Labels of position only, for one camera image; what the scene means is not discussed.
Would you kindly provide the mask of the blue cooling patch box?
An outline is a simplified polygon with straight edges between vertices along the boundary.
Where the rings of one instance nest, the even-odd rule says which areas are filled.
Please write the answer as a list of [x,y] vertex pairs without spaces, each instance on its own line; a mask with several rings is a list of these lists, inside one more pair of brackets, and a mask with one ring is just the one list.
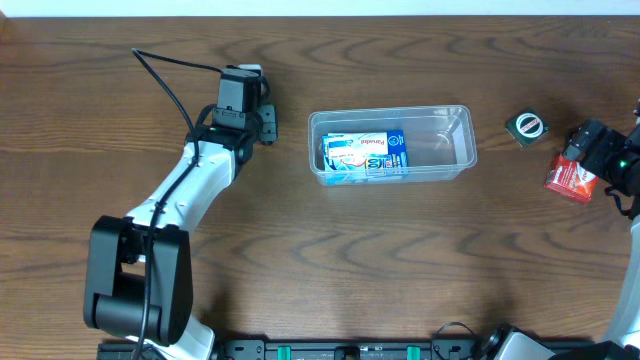
[[329,158],[322,151],[325,167],[332,171],[370,171],[408,167],[408,152],[404,132],[402,130],[385,131],[388,140],[386,155],[369,155],[360,157]]

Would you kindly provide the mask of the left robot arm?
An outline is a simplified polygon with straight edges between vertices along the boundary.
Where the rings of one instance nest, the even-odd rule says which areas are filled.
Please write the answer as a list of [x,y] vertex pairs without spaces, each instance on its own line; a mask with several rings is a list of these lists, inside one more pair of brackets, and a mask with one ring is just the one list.
[[125,216],[102,216],[89,237],[83,318],[129,339],[134,358],[208,359],[214,331],[192,313],[190,239],[215,198],[278,137],[258,64],[221,72],[218,100],[200,113],[177,165]]

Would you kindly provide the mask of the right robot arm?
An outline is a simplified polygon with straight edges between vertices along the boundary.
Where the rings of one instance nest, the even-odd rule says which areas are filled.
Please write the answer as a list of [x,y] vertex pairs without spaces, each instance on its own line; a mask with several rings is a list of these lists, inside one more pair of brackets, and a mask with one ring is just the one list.
[[613,316],[601,339],[558,352],[513,326],[498,327],[473,348],[473,359],[638,360],[639,358],[639,124],[622,133],[589,119],[568,135],[563,156],[603,180],[604,194],[629,221],[629,258]]

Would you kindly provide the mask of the red small box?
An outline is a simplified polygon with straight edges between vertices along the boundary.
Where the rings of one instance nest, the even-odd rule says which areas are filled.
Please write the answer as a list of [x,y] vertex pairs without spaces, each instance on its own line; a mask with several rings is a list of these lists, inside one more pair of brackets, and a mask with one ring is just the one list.
[[578,203],[588,203],[595,191],[598,177],[585,170],[577,161],[557,154],[551,161],[544,187]]

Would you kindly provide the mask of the black bottle white cap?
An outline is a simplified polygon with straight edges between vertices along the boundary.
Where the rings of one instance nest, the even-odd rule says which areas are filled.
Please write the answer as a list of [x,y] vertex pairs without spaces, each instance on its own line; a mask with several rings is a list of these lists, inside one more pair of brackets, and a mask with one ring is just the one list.
[[262,129],[259,140],[262,145],[272,145],[278,138],[278,122],[274,110],[268,110],[261,115]]

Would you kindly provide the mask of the white Panadol box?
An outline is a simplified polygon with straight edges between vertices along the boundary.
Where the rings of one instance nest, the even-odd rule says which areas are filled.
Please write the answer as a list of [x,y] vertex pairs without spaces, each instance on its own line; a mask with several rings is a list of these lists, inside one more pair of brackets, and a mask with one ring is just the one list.
[[386,155],[388,140],[385,132],[334,133],[323,137],[324,153],[329,158]]

